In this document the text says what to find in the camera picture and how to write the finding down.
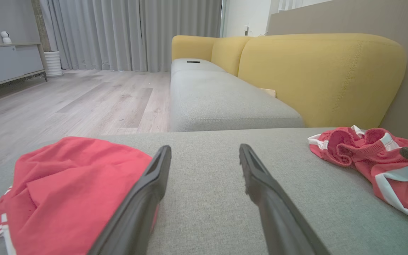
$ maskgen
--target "white vase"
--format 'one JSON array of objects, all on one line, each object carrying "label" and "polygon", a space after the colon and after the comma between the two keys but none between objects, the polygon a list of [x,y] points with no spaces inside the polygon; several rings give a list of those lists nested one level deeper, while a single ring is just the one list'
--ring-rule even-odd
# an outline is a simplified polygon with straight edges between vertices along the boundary
[{"label": "white vase", "polygon": [[45,72],[47,77],[63,76],[61,69],[61,59],[59,51],[44,52],[45,59],[47,60],[48,70]]}]

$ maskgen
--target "wooden floor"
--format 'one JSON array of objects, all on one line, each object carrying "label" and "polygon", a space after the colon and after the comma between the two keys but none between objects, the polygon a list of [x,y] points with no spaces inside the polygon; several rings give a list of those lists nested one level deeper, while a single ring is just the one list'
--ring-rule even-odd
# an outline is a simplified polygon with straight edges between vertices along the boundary
[{"label": "wooden floor", "polygon": [[48,82],[23,82],[18,91],[14,86],[0,88],[0,165],[17,151],[65,136],[168,129],[170,73],[68,70]]}]

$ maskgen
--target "yellow sofa backrest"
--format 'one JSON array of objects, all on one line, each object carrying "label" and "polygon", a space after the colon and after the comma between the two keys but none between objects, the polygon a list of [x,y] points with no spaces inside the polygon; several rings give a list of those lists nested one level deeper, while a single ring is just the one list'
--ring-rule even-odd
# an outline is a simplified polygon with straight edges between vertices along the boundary
[{"label": "yellow sofa backrest", "polygon": [[308,127],[378,127],[407,62],[401,45],[370,34],[178,35],[172,47],[173,60],[211,61],[254,86],[274,89]]}]

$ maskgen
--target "red garment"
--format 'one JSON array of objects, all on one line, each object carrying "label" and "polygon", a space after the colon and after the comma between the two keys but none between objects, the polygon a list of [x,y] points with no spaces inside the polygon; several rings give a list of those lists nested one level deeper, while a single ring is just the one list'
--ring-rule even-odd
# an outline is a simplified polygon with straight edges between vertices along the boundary
[{"label": "red garment", "polygon": [[0,199],[0,236],[8,225],[21,255],[86,254],[151,160],[125,145],[81,137],[21,156],[13,187]]},{"label": "red garment", "polygon": [[364,132],[338,127],[309,137],[311,151],[338,166],[350,166],[373,185],[374,194],[408,215],[408,160],[400,154],[408,140],[385,129]]}]

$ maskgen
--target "gray curtain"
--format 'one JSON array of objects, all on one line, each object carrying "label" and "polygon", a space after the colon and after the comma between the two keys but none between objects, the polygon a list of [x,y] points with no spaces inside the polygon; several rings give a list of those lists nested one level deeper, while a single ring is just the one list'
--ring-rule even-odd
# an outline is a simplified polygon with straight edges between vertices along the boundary
[{"label": "gray curtain", "polygon": [[175,35],[219,36],[221,1],[44,0],[42,7],[63,69],[170,71]]}]

